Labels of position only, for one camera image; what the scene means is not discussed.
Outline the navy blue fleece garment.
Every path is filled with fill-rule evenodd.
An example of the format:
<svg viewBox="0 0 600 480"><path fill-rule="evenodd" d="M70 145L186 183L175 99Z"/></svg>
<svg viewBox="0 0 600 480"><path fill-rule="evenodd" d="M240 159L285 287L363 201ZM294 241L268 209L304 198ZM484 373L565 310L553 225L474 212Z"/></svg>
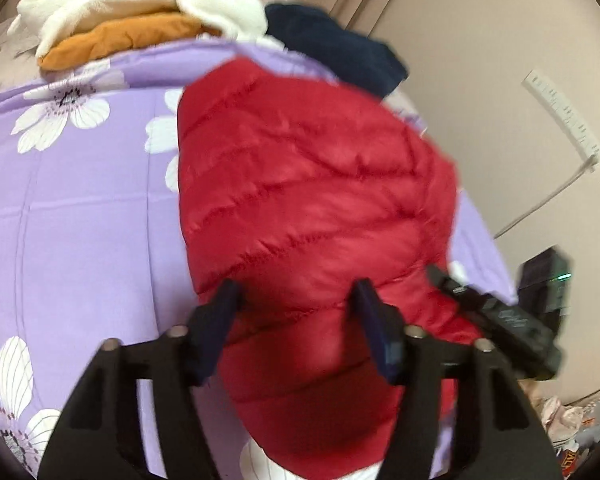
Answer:
<svg viewBox="0 0 600 480"><path fill-rule="evenodd" d="M320 8L276 2L265 6L265 15L270 36L379 99L407 80L407 67L388 44L342 28Z"/></svg>

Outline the white power strip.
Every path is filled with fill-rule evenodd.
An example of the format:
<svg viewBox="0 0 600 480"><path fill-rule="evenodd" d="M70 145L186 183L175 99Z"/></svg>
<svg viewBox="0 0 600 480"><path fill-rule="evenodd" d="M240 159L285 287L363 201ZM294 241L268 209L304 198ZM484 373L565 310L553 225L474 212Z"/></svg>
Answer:
<svg viewBox="0 0 600 480"><path fill-rule="evenodd" d="M524 78L522 85L553 117L588 170L595 171L600 168L600 140L554 81L539 70L532 70Z"/></svg>

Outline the red quilted down jacket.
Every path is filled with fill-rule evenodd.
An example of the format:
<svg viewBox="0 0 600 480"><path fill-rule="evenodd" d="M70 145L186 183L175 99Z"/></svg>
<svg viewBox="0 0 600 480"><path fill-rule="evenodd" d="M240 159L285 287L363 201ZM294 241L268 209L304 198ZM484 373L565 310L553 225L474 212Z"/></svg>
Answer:
<svg viewBox="0 0 600 480"><path fill-rule="evenodd" d="M368 278L432 336L477 338L426 275L448 261L452 162L370 94L246 58L184 90L178 147L196 293L233 280L244 294L220 374L250 436L306 479L380 462L402 391L347 298Z"/></svg>

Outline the orange folded garment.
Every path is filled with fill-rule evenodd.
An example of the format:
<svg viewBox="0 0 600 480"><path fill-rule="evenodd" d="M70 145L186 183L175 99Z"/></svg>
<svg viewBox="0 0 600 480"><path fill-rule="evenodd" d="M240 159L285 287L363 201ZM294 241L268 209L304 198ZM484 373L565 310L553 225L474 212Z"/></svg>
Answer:
<svg viewBox="0 0 600 480"><path fill-rule="evenodd" d="M142 50L204 34L222 36L219 29L205 25L199 18L178 12L119 18L61 40L38 59L38 67L43 72L62 72L120 52Z"/></svg>

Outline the purple floral bed sheet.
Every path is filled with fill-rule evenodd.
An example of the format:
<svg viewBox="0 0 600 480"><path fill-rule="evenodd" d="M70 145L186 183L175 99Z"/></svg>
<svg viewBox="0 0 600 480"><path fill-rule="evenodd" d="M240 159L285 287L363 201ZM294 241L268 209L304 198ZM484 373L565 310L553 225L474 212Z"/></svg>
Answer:
<svg viewBox="0 0 600 480"><path fill-rule="evenodd" d="M0 449L20 474L38 472L104 339L155 338L195 305L175 113L185 86L236 56L332 78L298 53L186 40L0 91Z"/></svg>

